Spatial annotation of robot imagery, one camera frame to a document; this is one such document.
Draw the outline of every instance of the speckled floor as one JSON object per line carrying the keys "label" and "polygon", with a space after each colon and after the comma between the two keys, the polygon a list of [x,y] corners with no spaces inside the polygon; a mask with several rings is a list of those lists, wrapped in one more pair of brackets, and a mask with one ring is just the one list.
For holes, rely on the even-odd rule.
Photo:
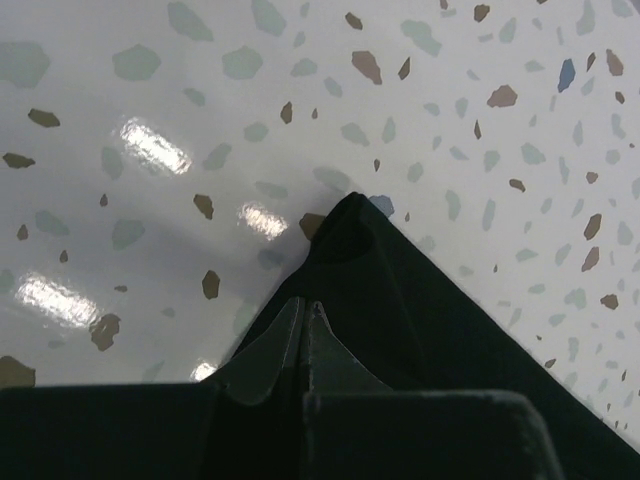
{"label": "speckled floor", "polygon": [[359,190],[640,441],[629,0],[3,13],[0,386],[207,376]]}

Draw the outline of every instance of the black cloth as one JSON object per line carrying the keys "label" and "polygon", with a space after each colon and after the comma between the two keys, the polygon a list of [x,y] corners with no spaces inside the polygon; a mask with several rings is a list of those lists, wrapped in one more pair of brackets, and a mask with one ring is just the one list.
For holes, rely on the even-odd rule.
{"label": "black cloth", "polygon": [[568,479],[640,478],[640,455],[557,383],[361,194],[344,198],[238,351],[290,297],[322,302],[334,334],[395,390],[505,389],[547,422]]}

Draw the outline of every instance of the black object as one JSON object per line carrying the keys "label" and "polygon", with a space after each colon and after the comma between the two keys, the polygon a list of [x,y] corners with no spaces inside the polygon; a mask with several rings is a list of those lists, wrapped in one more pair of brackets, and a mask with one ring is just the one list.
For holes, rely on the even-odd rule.
{"label": "black object", "polygon": [[13,413],[0,423],[9,479],[563,478],[524,397],[393,392],[332,334],[322,305],[301,298],[200,384],[0,399]]}
{"label": "black object", "polygon": [[[305,316],[304,305],[309,302],[302,298],[319,300],[326,317],[316,310]],[[302,321],[313,316],[317,320],[318,315],[322,322]],[[345,391],[352,387],[359,393]],[[12,405],[11,416],[0,418],[0,452],[9,459],[3,465],[5,478],[34,478],[47,462],[58,469],[54,471],[66,473],[60,475],[63,478],[113,478],[103,475],[95,462],[88,475],[88,464],[74,461],[95,456],[88,433],[78,438],[77,429],[49,432],[46,422],[29,421],[29,406],[35,408],[36,397],[43,398],[46,390],[64,397],[56,401],[69,405],[60,410],[67,420],[82,422],[102,415],[105,421],[96,434],[115,438],[120,432],[118,442],[98,442],[105,457],[117,458],[120,449],[131,458],[139,444],[129,442],[128,433],[137,429],[138,438],[140,432],[154,441],[164,438],[176,458],[197,463],[185,466],[184,472],[198,470],[205,478],[340,478],[338,459],[354,461],[345,465],[343,478],[360,477],[356,471],[367,471],[372,478],[525,479],[532,472],[539,475],[534,478],[561,478],[544,426],[530,404],[513,393],[477,390],[511,390],[528,397],[547,421],[567,478],[636,479],[640,472],[638,454],[555,382],[359,194],[346,197],[327,217],[304,265],[269,301],[227,365],[198,386],[165,387],[176,392],[204,389],[202,395],[212,405],[210,416],[198,411],[202,399],[180,406],[175,401],[178,393],[157,395],[153,408],[163,413],[155,415],[155,423],[137,424],[123,401],[79,400],[83,390],[99,388],[107,387],[78,387],[73,390],[78,394],[68,389],[0,392],[0,408],[7,411],[6,405]],[[123,395],[151,387],[127,388],[120,390]],[[310,392],[304,402],[302,392]],[[25,400],[29,396],[31,403]],[[179,426],[166,422],[175,408],[190,417],[183,420],[186,424],[199,424],[208,432],[204,453],[197,460],[193,452],[198,446],[172,440],[185,435],[181,431],[174,437],[172,430]],[[49,415],[56,412],[52,409]],[[126,415],[127,422],[106,421]],[[461,424],[468,427],[462,438]],[[386,430],[391,426],[395,433]],[[33,429],[32,438],[53,439],[54,447],[46,452],[13,440],[28,429]],[[331,435],[340,436],[332,443]],[[411,448],[399,448],[409,438],[411,448],[418,441],[429,445],[420,450],[420,461],[408,460]],[[523,438],[529,450],[520,448]],[[392,442],[394,449],[389,448]],[[348,458],[339,456],[339,449],[354,444],[359,448]],[[495,450],[490,454],[492,445]],[[450,461],[444,461],[447,455]],[[495,460],[496,455],[509,460],[498,465],[493,461],[491,466],[504,468],[486,469],[483,460]],[[144,463],[152,456],[142,455],[135,467],[146,469],[145,477],[189,478],[168,474],[164,465],[171,463],[171,455],[166,450]],[[474,468],[466,476],[461,456]],[[360,461],[365,457],[370,462],[366,466]],[[402,459],[402,465],[394,458]],[[120,476],[133,471],[126,461],[117,464]],[[74,470],[78,466],[85,469]],[[170,468],[179,470],[179,465]]]}

